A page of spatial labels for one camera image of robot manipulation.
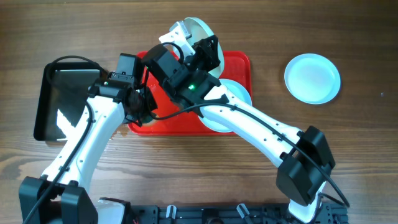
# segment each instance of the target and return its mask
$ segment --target robotic arm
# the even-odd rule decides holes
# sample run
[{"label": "robotic arm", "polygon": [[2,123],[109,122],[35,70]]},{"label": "robotic arm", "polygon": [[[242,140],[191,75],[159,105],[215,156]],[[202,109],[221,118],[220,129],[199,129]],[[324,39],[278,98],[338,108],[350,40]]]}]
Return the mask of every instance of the robotic arm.
[{"label": "robotic arm", "polygon": [[[88,202],[90,199],[87,193],[94,169],[117,127],[122,123],[134,122],[141,125],[151,118],[156,119],[152,113],[157,108],[156,103],[145,86],[146,82],[142,84],[144,66],[155,76],[174,103],[232,129],[267,156],[278,168],[278,188],[291,199],[289,212],[301,222],[308,223],[312,220],[319,206],[318,193],[324,188],[326,178],[302,153],[296,152],[286,139],[310,156],[330,176],[335,161],[323,133],[312,126],[303,132],[274,120],[241,101],[209,74],[220,64],[218,38],[212,35],[190,45],[187,44],[187,38],[192,35],[187,33],[182,22],[171,28],[172,32],[176,30],[182,32],[182,35],[176,36],[177,40],[171,42],[177,46],[183,63],[175,59],[163,44],[159,44],[148,51],[143,59],[121,54],[118,67],[109,79],[98,79],[91,86],[87,99],[91,109],[85,108],[75,128],[75,135],[69,138],[40,179],[26,177],[21,184],[20,201],[24,220],[32,204],[38,201],[40,193],[54,180],[72,153],[87,122],[90,122],[88,110],[92,110],[94,117],[91,128],[47,202],[62,194],[61,204],[65,205],[62,206],[62,214],[66,214],[66,208],[73,207],[68,202],[73,198],[71,195],[76,197],[75,191],[78,188],[81,192],[77,203],[85,203],[85,210],[97,214],[90,220],[95,223],[126,222],[129,204],[103,199],[94,207],[91,201]],[[43,220],[53,219],[43,215],[45,209],[46,207],[39,207],[31,223],[44,223]],[[81,207],[75,209],[78,211],[74,212],[83,212],[80,211]],[[78,223],[76,220],[79,218],[62,216],[64,223]]]}]

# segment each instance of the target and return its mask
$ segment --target red tray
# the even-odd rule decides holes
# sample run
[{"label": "red tray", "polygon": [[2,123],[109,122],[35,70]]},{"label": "red tray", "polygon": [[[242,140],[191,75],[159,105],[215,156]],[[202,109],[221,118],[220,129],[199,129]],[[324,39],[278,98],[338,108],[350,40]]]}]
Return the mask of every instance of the red tray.
[{"label": "red tray", "polygon": [[[252,96],[251,89],[251,72],[250,61],[243,52],[224,51],[225,67],[220,78],[227,78],[242,84]],[[142,58],[146,52],[140,52],[138,57]],[[149,74],[148,86],[154,95],[158,109],[154,110],[158,116],[163,117],[174,112],[179,108],[174,105],[163,89],[159,86],[158,81]],[[217,133],[208,129],[193,112],[182,113],[173,118],[156,121],[151,125],[143,125],[138,127],[135,124],[128,125],[130,130],[140,135],[232,135],[235,133]]]}]

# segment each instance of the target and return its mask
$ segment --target brown object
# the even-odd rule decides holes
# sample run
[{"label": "brown object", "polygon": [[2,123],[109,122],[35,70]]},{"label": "brown object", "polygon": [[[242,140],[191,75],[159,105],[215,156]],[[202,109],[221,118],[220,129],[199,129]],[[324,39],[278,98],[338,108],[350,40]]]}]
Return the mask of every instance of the brown object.
[{"label": "brown object", "polygon": [[[38,177],[62,148],[32,136],[45,65],[81,55],[114,70],[121,52],[149,50],[187,16],[207,22],[224,50],[251,59],[256,108],[324,131],[336,160],[332,177],[351,202],[350,223],[397,222],[395,1],[65,1],[0,3],[0,223],[21,222],[21,180]],[[340,94],[325,105],[296,100],[284,84],[287,62],[308,52],[327,57],[341,74]],[[288,202],[275,186],[276,171],[237,136],[140,137],[121,126],[90,196],[134,205]]]}]

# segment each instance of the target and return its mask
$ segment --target brown tabletop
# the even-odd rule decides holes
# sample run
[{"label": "brown tabletop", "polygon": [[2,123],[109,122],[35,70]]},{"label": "brown tabletop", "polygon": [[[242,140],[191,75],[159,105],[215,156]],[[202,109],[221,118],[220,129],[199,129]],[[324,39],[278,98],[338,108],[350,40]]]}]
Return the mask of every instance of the brown tabletop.
[{"label": "brown tabletop", "polygon": [[[39,177],[63,146],[32,135],[45,65],[81,55],[114,70],[121,52],[149,50],[188,16],[207,22],[224,50],[248,55],[256,108],[324,131],[351,223],[398,222],[394,1],[32,2],[0,3],[0,223],[21,222],[21,181]],[[302,103],[285,87],[287,62],[308,52],[329,58],[341,74],[340,94],[325,105]],[[90,196],[161,206],[288,202],[275,186],[276,172],[237,136],[142,137],[121,126],[98,163]],[[325,192],[336,195],[329,185]]]}]

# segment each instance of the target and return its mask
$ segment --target wooden table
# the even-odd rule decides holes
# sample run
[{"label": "wooden table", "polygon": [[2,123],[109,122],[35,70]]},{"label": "wooden table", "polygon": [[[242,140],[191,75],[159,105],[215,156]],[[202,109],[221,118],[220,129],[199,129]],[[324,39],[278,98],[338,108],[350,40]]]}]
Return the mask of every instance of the wooden table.
[{"label": "wooden table", "polygon": [[[323,130],[332,177],[351,202],[351,223],[398,222],[398,5],[394,1],[3,0],[0,3],[0,223],[20,223],[18,188],[62,144],[32,133],[44,66],[82,55],[114,70],[121,52],[158,44],[177,20],[200,17],[224,50],[251,60],[253,102],[301,129]],[[294,56],[329,58],[338,97],[307,105],[286,89]],[[142,137],[121,126],[93,176],[90,196],[134,205],[288,202],[276,169],[237,136]],[[333,194],[330,186],[326,192]]]}]

